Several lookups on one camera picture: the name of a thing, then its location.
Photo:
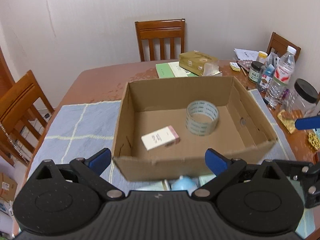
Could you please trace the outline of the light blue round toy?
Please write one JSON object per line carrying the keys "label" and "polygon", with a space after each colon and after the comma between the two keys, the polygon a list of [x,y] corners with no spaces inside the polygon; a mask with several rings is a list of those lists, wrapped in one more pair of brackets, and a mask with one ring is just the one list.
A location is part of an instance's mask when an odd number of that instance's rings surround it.
{"label": "light blue round toy", "polygon": [[197,189],[197,184],[188,176],[180,176],[171,185],[172,191],[187,191],[191,195]]}

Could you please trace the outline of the clear tape roll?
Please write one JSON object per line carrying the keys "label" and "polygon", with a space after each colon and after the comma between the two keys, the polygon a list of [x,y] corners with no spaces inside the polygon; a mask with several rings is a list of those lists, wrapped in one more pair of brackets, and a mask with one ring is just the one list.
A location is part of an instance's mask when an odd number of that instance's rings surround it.
{"label": "clear tape roll", "polygon": [[186,109],[186,113],[185,125],[187,130],[198,136],[212,134],[219,120],[219,110],[208,101],[191,102]]}

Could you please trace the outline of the white pink KASI box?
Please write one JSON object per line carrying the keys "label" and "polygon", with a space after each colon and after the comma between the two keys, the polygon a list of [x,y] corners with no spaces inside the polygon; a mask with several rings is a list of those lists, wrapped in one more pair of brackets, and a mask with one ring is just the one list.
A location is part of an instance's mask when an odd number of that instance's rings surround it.
{"label": "white pink KASI box", "polygon": [[180,137],[172,126],[166,126],[141,137],[147,151],[180,142]]}

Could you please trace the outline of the green white tissue pack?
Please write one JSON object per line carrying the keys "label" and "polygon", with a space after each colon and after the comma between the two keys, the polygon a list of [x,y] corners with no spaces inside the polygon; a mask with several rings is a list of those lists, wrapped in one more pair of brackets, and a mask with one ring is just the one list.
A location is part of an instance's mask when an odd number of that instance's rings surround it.
{"label": "green white tissue pack", "polygon": [[171,186],[168,181],[161,180],[156,183],[151,183],[150,185],[140,187],[137,189],[138,191],[171,191]]}

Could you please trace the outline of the gold blister pack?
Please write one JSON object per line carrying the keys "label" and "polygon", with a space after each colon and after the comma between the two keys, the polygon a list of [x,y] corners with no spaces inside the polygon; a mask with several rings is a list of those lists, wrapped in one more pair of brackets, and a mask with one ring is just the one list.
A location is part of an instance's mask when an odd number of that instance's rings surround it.
{"label": "gold blister pack", "polygon": [[293,134],[296,131],[295,121],[302,117],[303,114],[300,109],[292,111],[286,111],[283,109],[277,115],[277,118],[281,121],[290,134]]}

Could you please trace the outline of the black pen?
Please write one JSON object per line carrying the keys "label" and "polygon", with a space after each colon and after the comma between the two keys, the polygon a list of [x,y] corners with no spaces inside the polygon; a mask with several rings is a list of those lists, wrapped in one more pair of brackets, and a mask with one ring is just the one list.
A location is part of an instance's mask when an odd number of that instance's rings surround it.
{"label": "black pen", "polygon": [[272,105],[270,104],[270,102],[269,102],[266,98],[263,98],[263,101],[264,101],[265,105],[266,105],[268,108],[270,108],[270,109],[275,109],[275,107],[272,106]]}

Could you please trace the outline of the small blue-capped bottle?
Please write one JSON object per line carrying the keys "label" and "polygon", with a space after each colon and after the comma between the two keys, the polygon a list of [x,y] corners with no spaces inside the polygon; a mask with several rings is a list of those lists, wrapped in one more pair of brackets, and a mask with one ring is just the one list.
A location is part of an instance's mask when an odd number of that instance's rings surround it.
{"label": "small blue-capped bottle", "polygon": [[263,65],[257,81],[257,89],[260,92],[266,92],[271,83],[275,67],[272,64]]}

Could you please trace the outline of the small dark-lidded glass jar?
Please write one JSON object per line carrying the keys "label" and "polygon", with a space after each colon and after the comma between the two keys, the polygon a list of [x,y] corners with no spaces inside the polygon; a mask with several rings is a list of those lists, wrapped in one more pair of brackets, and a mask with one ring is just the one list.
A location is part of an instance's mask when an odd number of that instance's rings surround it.
{"label": "small dark-lidded glass jar", "polygon": [[248,79],[251,82],[257,83],[259,75],[260,75],[260,71],[263,66],[264,66],[264,64],[259,61],[252,61],[251,62],[251,66],[250,66],[249,73],[248,73]]}

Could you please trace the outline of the cardboard box on floor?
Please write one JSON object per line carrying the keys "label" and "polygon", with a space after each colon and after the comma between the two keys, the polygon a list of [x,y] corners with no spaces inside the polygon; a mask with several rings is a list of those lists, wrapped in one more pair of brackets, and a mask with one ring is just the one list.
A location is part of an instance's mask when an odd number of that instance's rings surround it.
{"label": "cardboard box on floor", "polygon": [[0,174],[0,197],[6,201],[13,201],[17,190],[17,183],[6,174]]}

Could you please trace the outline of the wooden chair at right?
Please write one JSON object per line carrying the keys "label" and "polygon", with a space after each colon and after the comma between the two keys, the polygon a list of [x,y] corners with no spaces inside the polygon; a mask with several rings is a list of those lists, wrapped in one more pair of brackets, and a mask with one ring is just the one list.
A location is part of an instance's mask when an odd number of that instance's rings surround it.
{"label": "wooden chair at right", "polygon": [[286,53],[288,46],[295,48],[295,61],[297,61],[301,52],[301,48],[293,44],[292,42],[288,41],[287,39],[283,38],[282,36],[278,35],[276,32],[273,32],[266,53],[270,54],[270,52],[274,52],[278,56],[283,56]]}

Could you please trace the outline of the wooden chair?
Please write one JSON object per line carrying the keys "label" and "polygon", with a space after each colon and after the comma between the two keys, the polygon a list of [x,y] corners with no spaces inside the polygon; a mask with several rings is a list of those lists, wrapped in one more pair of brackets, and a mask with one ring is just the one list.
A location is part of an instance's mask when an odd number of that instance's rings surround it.
{"label": "wooden chair", "polygon": [[278,35],[276,32],[273,32],[266,53],[270,54],[270,52],[274,52],[278,56],[283,56],[286,53],[288,46],[295,48],[295,61],[297,61],[301,52],[301,48],[293,44],[292,42],[288,41],[287,39],[283,38],[282,36]]}
{"label": "wooden chair", "polygon": [[170,43],[170,59],[175,59],[175,40],[180,39],[180,53],[185,51],[185,18],[174,20],[136,21],[139,56],[145,61],[143,41],[148,41],[150,61],[155,61],[154,40],[159,40],[160,60],[165,60],[165,39]]}
{"label": "wooden chair", "polygon": [[35,147],[21,136],[16,125],[22,122],[36,139],[40,139],[40,133],[27,118],[27,114],[30,112],[42,127],[47,126],[46,120],[34,106],[38,99],[42,100],[50,114],[54,113],[53,107],[31,70],[27,71],[1,98],[1,151],[11,154],[25,166],[29,165],[29,161],[20,153],[11,136],[13,135],[30,153],[35,151]]}

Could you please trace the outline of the wooden chair at left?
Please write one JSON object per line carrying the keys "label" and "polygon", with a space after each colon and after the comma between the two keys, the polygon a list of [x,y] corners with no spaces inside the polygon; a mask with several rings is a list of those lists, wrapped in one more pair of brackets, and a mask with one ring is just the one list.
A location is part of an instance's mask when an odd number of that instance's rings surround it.
{"label": "wooden chair at left", "polygon": [[30,112],[42,127],[47,126],[46,120],[34,106],[38,99],[42,100],[50,114],[54,113],[53,107],[31,70],[27,71],[1,98],[1,151],[11,154],[25,166],[29,165],[29,161],[20,153],[11,136],[13,135],[30,153],[35,151],[35,147],[21,136],[16,125],[22,122],[36,139],[40,139],[40,133],[27,118],[27,114]]}

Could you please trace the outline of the gold tissue box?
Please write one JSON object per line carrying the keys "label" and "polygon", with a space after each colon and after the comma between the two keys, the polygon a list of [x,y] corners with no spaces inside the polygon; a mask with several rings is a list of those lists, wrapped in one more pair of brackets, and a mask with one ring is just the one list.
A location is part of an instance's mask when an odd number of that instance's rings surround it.
{"label": "gold tissue box", "polygon": [[198,76],[211,76],[219,71],[216,57],[199,51],[189,51],[179,55],[179,66]]}

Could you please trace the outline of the green white book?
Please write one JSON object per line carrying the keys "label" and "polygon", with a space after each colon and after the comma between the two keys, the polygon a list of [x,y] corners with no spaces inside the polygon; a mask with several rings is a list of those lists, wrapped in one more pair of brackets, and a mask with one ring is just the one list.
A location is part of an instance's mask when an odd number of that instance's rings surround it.
{"label": "green white book", "polygon": [[[197,69],[202,71],[204,76],[222,76],[222,72],[219,71],[219,67],[212,62],[199,65],[197,66]],[[195,73],[180,67],[178,62],[156,64],[156,71],[160,79],[170,77],[197,76]]]}

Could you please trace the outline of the wooden chair at back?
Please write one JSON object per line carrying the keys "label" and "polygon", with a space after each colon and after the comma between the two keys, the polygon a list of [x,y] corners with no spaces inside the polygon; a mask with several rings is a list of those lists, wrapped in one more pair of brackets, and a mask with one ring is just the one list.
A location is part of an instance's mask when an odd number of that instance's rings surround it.
{"label": "wooden chair at back", "polygon": [[180,53],[185,51],[185,18],[174,20],[136,21],[139,56],[145,61],[143,41],[148,41],[150,61],[155,61],[154,40],[159,40],[160,60],[165,60],[165,39],[170,43],[170,59],[175,59],[175,40],[180,39]]}

